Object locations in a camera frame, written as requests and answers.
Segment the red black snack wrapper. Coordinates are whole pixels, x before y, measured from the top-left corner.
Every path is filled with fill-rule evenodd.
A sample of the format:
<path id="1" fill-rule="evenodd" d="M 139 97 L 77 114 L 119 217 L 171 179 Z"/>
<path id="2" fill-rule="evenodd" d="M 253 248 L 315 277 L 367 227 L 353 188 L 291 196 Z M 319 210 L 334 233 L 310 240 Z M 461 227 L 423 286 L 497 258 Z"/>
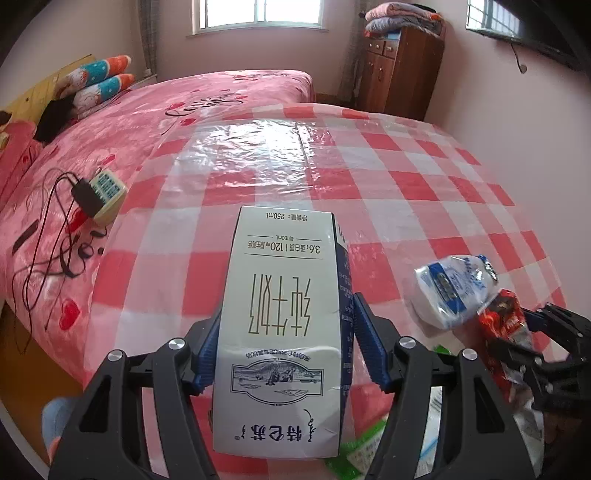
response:
<path id="1" fill-rule="evenodd" d="M 525 315 L 514 292 L 501 289 L 497 296 L 478 315 L 478 323 L 485 342 L 483 362 L 501 390 L 504 398 L 513 403 L 524 390 L 523 374 L 507 367 L 493 356 L 489 344 L 496 339 L 516 343 L 532 349 L 533 339 Z"/>

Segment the crushed clear plastic bottle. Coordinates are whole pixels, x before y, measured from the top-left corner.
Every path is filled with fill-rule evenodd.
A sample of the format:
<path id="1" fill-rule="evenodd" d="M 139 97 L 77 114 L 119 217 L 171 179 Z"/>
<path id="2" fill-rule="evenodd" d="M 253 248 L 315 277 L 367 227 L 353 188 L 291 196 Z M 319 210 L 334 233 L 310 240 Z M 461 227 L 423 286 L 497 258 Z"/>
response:
<path id="1" fill-rule="evenodd" d="M 450 255 L 415 270 L 412 306 L 419 319 L 454 329 L 481 313 L 500 292 L 498 275 L 484 255 Z"/>

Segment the green blue snack bag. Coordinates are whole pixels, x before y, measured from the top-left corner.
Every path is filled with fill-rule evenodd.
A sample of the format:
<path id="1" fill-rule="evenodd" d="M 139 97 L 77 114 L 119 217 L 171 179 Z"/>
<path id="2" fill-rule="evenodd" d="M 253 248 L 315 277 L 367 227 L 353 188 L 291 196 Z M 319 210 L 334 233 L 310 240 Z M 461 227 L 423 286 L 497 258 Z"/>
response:
<path id="1" fill-rule="evenodd" d="M 339 448 L 339 455 L 325 459 L 325 466 L 339 480 L 363 479 L 369 472 L 386 429 L 388 416 L 363 431 L 356 440 L 346 442 Z"/>

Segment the white milk carton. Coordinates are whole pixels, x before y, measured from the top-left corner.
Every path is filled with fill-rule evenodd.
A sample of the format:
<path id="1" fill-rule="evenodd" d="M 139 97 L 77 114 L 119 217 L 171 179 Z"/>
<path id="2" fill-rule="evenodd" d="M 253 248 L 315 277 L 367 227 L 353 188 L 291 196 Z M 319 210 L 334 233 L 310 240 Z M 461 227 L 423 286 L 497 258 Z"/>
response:
<path id="1" fill-rule="evenodd" d="M 349 250 L 335 216 L 242 207 L 221 303 L 215 451 L 335 456 L 352 377 Z"/>

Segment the grey wet wipes pack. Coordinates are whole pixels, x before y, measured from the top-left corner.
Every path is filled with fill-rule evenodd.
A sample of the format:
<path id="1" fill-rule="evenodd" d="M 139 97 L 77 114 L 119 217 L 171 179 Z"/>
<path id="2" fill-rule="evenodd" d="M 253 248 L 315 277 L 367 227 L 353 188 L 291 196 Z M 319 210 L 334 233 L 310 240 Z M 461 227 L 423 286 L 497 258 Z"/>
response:
<path id="1" fill-rule="evenodd" d="M 526 445 L 534 474 L 542 471 L 544 457 L 544 416 L 533 408 L 533 395 L 524 383 L 509 383 L 509 400 L 514 420 Z M 424 432 L 421 454 L 415 478 L 427 475 L 433 470 L 440 432 L 443 406 L 443 388 L 432 387 L 428 420 Z"/>

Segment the blue round stool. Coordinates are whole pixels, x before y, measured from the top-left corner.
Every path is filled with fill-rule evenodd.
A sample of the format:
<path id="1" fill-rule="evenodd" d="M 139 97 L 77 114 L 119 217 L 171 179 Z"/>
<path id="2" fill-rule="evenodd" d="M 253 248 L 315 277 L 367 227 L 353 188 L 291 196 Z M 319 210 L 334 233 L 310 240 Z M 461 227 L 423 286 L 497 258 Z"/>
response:
<path id="1" fill-rule="evenodd" d="M 42 409 L 41 433 L 49 462 L 52 462 L 64 429 L 77 404 L 77 397 L 57 397 Z"/>

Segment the red checked tablecloth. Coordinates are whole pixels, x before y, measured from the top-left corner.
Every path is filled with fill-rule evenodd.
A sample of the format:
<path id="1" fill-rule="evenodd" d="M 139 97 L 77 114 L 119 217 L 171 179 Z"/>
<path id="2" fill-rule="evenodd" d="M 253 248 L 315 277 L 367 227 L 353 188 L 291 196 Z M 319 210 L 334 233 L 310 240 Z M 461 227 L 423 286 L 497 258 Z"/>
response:
<path id="1" fill-rule="evenodd" d="M 83 380 L 108 351 L 153 351 L 211 316 L 243 205 L 334 214 L 356 291 L 428 346 L 479 340 L 476 324 L 440 332 L 411 308 L 415 269 L 451 254 L 486 256 L 525 307 L 565 302 L 512 199 L 427 123 L 321 104 L 170 119 L 127 184 L 94 284 Z"/>

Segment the black phone on bed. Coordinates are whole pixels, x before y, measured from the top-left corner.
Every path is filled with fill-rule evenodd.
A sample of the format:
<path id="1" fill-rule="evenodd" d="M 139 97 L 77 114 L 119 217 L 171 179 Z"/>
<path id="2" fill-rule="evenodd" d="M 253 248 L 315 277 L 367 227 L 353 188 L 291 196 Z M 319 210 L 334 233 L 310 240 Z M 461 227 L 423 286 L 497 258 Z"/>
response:
<path id="1" fill-rule="evenodd" d="M 35 219 L 14 241 L 11 254 L 14 255 L 23 244 L 36 232 L 38 229 L 39 220 Z"/>

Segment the black charger adapter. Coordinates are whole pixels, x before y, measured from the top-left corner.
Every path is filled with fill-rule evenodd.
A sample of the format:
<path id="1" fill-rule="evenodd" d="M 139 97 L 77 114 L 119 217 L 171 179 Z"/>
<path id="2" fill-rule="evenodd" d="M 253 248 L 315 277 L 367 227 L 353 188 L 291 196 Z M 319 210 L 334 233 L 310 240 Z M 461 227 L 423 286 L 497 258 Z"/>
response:
<path id="1" fill-rule="evenodd" d="M 71 195 L 81 211 L 89 218 L 94 218 L 105 204 L 85 179 L 80 179 L 73 185 Z"/>

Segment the beige power strip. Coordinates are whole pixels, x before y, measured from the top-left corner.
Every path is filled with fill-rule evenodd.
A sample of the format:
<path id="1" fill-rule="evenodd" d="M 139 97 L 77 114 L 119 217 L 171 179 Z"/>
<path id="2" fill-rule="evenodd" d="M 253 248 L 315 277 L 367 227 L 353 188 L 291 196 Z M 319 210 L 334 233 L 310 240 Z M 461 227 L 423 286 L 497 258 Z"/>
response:
<path id="1" fill-rule="evenodd" d="M 90 186 L 102 202 L 101 209 L 93 216 L 93 221 L 99 227 L 106 227 L 117 217 L 128 189 L 109 169 L 97 173 L 90 181 Z"/>

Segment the lower cartoon pillow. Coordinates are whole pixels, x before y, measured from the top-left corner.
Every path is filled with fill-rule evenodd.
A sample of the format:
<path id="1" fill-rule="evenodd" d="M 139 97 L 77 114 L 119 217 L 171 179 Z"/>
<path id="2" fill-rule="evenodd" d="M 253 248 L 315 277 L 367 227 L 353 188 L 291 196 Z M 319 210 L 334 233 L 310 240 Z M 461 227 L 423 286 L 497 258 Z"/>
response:
<path id="1" fill-rule="evenodd" d="M 110 100 L 122 90 L 127 89 L 135 81 L 133 74 L 122 73 L 107 78 L 95 85 L 91 85 L 78 91 L 72 102 L 73 112 L 81 115 L 94 107 Z"/>

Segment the cartoon pillow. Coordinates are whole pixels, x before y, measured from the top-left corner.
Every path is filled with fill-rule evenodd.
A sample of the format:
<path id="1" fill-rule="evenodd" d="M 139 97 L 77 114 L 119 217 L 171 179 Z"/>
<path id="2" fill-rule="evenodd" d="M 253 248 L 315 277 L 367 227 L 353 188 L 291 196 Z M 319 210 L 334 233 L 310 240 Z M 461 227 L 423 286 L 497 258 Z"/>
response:
<path id="1" fill-rule="evenodd" d="M 130 56 L 118 55 L 82 65 L 57 82 L 54 89 L 54 98 L 64 98 L 77 93 L 85 87 L 122 74 L 131 62 Z"/>
<path id="2" fill-rule="evenodd" d="M 78 91 L 72 102 L 73 112 L 81 115 L 94 107 L 110 100 L 122 90 L 127 89 L 135 81 L 133 74 L 122 73 L 107 78 L 95 85 L 91 85 Z"/>

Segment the folded blankets on cabinet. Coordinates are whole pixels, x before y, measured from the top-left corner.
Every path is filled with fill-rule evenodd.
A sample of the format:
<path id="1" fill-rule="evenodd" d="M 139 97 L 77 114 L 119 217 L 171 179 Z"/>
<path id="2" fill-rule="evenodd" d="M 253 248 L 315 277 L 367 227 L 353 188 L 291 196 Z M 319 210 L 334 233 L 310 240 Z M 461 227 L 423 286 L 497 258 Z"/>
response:
<path id="1" fill-rule="evenodd" d="M 442 15 L 404 2 L 384 2 L 367 11 L 365 20 L 365 30 L 372 35 L 385 35 L 410 27 L 443 38 L 446 31 Z"/>

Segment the window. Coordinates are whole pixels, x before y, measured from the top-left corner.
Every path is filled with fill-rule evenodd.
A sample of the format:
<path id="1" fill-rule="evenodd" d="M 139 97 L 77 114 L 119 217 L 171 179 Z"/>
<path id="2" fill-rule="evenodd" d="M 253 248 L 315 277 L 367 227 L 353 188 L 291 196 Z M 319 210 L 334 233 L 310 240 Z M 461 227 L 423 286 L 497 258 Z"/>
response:
<path id="1" fill-rule="evenodd" d="M 322 29 L 322 0 L 201 0 L 191 2 L 192 32 L 242 28 Z"/>

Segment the wall television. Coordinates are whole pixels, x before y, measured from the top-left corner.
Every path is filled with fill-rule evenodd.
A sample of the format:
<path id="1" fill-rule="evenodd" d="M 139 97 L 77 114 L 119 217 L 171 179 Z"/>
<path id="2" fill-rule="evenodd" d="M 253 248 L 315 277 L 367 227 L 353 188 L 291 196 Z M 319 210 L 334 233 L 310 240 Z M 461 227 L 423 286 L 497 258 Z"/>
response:
<path id="1" fill-rule="evenodd" d="M 533 1 L 468 0 L 466 29 L 529 48 L 571 70 L 583 70 L 558 27 Z"/>

